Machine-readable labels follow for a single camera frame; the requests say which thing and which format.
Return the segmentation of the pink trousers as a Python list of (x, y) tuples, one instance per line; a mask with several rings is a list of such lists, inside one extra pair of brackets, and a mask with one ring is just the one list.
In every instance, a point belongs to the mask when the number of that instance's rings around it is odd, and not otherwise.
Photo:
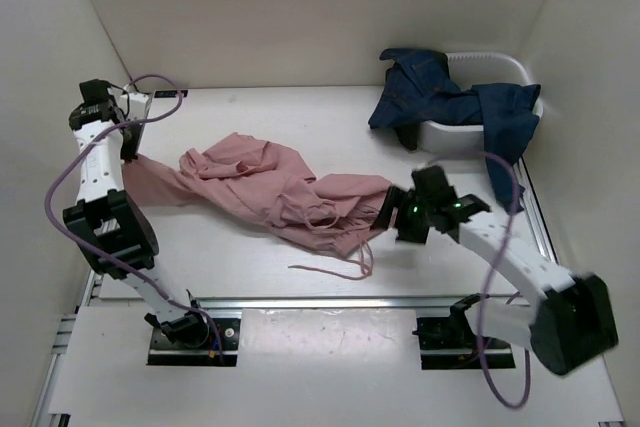
[(199, 152), (187, 150), (172, 168), (138, 155), (123, 166), (126, 191), (140, 206), (184, 206), (207, 201), (298, 247), (373, 273), (369, 245), (378, 235), (389, 180), (377, 175), (317, 177), (298, 151), (232, 133)]

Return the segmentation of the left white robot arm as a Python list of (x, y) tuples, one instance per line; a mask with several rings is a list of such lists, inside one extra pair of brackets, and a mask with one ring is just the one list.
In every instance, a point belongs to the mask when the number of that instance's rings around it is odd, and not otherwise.
[(150, 307), (145, 320), (171, 343), (201, 348), (213, 336), (189, 292), (170, 286), (156, 265), (155, 232), (126, 192), (122, 167), (137, 157), (143, 133), (138, 123), (151, 105), (146, 94), (94, 79), (79, 84), (83, 102), (69, 115), (69, 126), (80, 151), (80, 187), (76, 203), (63, 211), (65, 227), (92, 270), (133, 288)]

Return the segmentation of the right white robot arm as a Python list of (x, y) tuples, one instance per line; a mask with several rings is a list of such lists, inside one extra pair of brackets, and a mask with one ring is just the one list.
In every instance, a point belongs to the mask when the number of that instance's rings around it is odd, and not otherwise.
[(397, 240), (424, 244), (431, 230), (494, 265), (526, 300), (506, 305), (486, 294), (453, 304), (435, 342), (470, 347), (495, 339), (532, 352), (551, 373), (565, 376), (619, 343), (608, 287), (595, 274), (580, 276), (513, 237), (491, 207), (460, 196), (438, 166), (415, 170), (413, 188), (391, 186), (375, 230), (393, 228)]

